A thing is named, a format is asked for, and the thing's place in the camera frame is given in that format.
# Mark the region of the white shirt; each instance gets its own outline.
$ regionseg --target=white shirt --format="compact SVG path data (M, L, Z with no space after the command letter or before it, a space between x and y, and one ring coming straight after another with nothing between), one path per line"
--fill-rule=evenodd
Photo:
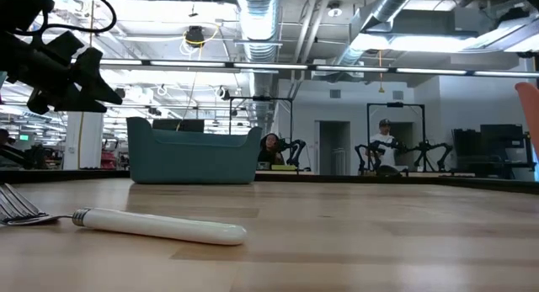
M393 141L393 136L389 134L383 135L378 133L377 135L371 136L371 142L373 141L391 143ZM384 145L380 145L379 148L386 151L383 155L380 156L380 161L382 162L380 165L395 167L395 149L386 147Z

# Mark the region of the white handle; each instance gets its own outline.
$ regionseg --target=white handle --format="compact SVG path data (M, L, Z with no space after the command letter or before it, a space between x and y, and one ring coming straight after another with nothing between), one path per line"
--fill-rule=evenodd
M86 213L83 225L106 231L217 245L240 245L247 237L242 226L97 208Z

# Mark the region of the cap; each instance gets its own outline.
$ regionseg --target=cap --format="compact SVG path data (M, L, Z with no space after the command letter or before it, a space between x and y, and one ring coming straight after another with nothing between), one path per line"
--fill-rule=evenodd
M382 127L384 125L391 125L391 122L389 121L389 119L382 119L380 121L380 124L378 124L378 126Z

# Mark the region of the computer screen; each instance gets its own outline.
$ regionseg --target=computer screen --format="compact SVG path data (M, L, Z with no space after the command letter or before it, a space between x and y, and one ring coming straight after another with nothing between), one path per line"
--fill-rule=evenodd
M524 148L522 125L481 125L486 148Z

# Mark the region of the teal bin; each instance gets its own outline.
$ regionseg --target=teal bin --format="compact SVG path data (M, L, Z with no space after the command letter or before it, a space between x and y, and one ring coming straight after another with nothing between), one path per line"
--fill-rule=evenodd
M131 178L136 183L251 183L262 129L211 135L152 129L127 119Z

